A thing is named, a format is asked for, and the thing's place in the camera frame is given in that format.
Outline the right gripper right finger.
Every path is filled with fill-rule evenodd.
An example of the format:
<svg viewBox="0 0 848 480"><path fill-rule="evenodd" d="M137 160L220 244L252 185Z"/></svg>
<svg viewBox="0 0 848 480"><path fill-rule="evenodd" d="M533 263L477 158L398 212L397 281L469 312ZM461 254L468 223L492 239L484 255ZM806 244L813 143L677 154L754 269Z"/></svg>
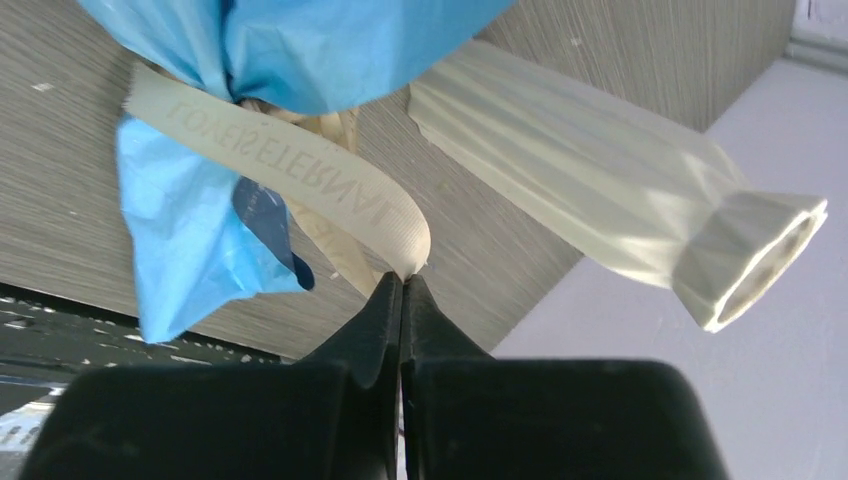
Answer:
<svg viewBox="0 0 848 480"><path fill-rule="evenodd" d="M633 359L502 359L415 276L401 372L411 479L724 479L686 378Z"/></svg>

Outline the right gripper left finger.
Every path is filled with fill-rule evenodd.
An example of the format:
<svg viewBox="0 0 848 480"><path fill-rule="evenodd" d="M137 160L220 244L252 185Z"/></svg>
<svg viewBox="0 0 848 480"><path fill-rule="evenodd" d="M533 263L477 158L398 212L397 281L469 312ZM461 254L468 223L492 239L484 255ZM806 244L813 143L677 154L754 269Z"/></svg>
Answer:
<svg viewBox="0 0 848 480"><path fill-rule="evenodd" d="M393 479L403 283L290 365L112 367L60 396L24 479Z"/></svg>

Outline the blue paper flower bouquet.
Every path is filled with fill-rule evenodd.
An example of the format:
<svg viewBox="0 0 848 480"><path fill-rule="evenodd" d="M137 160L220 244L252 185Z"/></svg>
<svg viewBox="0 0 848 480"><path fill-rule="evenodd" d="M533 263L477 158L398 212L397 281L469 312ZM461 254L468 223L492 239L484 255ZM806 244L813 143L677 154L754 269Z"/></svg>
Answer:
<svg viewBox="0 0 848 480"><path fill-rule="evenodd" d="M116 129L141 335L310 290L296 224L363 295L431 250L411 196L357 153L360 106L471 40L505 1L86 1L139 57Z"/></svg>

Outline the beige ribbon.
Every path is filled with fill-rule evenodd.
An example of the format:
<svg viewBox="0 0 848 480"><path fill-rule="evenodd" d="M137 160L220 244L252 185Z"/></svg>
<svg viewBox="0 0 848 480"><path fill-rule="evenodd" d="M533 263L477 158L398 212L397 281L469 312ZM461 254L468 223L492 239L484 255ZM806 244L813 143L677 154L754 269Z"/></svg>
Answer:
<svg viewBox="0 0 848 480"><path fill-rule="evenodd" d="M371 250L402 280L426 265L431 233L412 197L350 151L353 113L316 119L318 132L255 102L228 103L137 62L127 113L194 153L279 193L299 228L357 291L369 295L377 272Z"/></svg>

